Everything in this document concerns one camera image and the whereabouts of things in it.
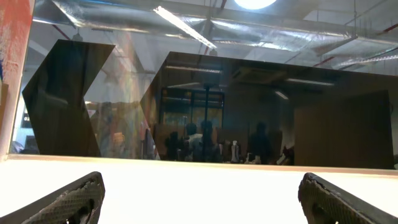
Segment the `fluorescent ceiling light tube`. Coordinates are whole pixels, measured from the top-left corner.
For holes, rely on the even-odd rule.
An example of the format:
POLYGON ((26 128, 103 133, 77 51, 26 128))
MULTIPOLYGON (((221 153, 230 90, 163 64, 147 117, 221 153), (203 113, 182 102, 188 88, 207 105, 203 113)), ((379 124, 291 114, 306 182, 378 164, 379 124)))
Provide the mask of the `fluorescent ceiling light tube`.
POLYGON ((192 29, 189 25, 187 25, 184 21, 179 19, 177 16, 172 14, 170 11, 166 10, 162 6, 157 6, 153 11, 158 14, 160 17, 173 24, 175 27, 178 27, 180 30, 184 31, 184 33, 190 35, 195 40, 201 42, 203 45, 209 47, 210 49, 216 49, 217 46, 206 39, 204 36, 199 34, 196 30, 192 29))

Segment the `dark glass partition panel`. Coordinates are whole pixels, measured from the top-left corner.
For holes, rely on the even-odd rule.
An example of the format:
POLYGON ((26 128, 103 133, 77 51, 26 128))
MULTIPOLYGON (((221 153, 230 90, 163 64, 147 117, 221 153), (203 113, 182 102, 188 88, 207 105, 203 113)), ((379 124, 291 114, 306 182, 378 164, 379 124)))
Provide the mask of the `dark glass partition panel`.
POLYGON ((170 52, 141 107, 165 160, 397 164, 392 76, 170 52))

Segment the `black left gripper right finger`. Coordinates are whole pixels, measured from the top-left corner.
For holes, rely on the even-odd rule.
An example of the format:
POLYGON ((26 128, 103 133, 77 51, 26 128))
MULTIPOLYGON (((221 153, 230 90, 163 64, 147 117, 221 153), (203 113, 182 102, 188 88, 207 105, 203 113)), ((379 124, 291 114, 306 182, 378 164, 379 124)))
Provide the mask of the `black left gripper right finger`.
POLYGON ((397 224, 397 217, 307 172, 298 200, 308 224, 397 224))

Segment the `silver ventilation duct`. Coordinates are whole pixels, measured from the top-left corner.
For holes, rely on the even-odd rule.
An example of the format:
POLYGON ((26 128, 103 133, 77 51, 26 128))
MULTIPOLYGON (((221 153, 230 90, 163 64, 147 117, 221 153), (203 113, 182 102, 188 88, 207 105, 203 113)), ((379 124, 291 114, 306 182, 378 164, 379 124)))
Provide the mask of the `silver ventilation duct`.
POLYGON ((216 46, 274 48, 321 55, 352 43, 361 54, 397 47, 397 32, 381 34, 326 22, 283 19, 254 12, 215 9, 172 1, 39 0, 34 19, 49 24, 96 30, 120 30, 177 39, 193 39, 153 9, 162 6, 216 46))

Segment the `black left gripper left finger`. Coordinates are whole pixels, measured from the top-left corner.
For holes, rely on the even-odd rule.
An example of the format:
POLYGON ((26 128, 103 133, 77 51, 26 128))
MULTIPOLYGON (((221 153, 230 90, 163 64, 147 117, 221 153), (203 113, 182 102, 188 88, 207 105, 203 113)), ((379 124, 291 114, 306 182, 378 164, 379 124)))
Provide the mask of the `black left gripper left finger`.
POLYGON ((91 172, 1 217, 1 224, 97 224, 104 196, 101 173, 91 172))

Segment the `round ceiling lamp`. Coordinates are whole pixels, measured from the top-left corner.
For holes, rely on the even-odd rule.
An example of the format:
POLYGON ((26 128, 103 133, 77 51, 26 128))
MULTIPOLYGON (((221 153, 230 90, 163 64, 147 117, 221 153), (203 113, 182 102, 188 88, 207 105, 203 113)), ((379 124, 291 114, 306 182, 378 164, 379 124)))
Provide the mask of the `round ceiling lamp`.
POLYGON ((235 3, 242 8, 258 10, 274 4, 276 0, 235 0, 235 3))

